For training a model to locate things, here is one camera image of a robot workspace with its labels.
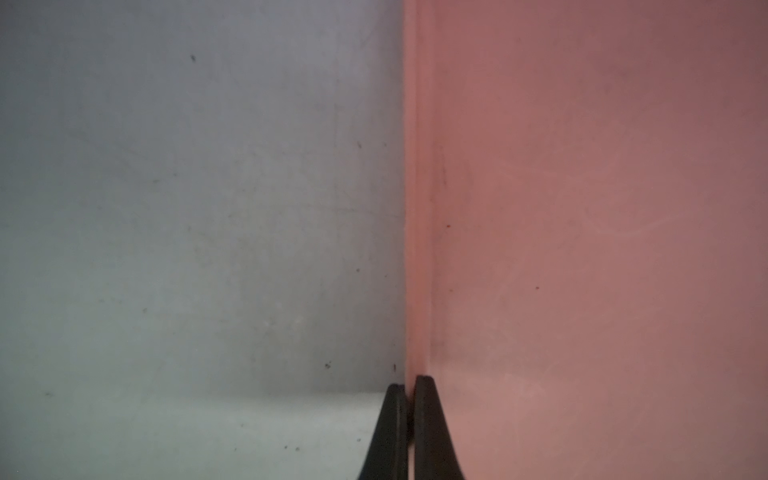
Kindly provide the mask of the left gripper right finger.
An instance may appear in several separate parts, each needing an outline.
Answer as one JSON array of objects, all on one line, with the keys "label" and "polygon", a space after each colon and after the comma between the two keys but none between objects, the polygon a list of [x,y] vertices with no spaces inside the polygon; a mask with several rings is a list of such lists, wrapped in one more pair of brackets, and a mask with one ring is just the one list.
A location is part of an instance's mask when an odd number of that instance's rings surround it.
[{"label": "left gripper right finger", "polygon": [[464,480],[435,380],[419,375],[414,390],[414,478]]}]

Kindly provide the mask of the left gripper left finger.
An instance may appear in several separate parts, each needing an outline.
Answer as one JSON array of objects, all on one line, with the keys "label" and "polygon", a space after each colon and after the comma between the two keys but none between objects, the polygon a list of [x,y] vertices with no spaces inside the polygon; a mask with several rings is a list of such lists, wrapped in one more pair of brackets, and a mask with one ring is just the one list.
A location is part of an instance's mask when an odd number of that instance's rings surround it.
[{"label": "left gripper left finger", "polygon": [[409,402],[405,387],[388,386],[359,480],[408,478]]}]

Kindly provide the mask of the pink silicone mat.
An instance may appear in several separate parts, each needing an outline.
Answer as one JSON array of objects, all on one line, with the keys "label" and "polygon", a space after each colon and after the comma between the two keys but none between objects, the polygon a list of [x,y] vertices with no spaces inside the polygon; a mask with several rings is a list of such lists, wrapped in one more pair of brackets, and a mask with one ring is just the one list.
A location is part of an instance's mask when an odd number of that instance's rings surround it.
[{"label": "pink silicone mat", "polygon": [[767,475],[767,5],[404,5],[407,373],[469,479]]}]

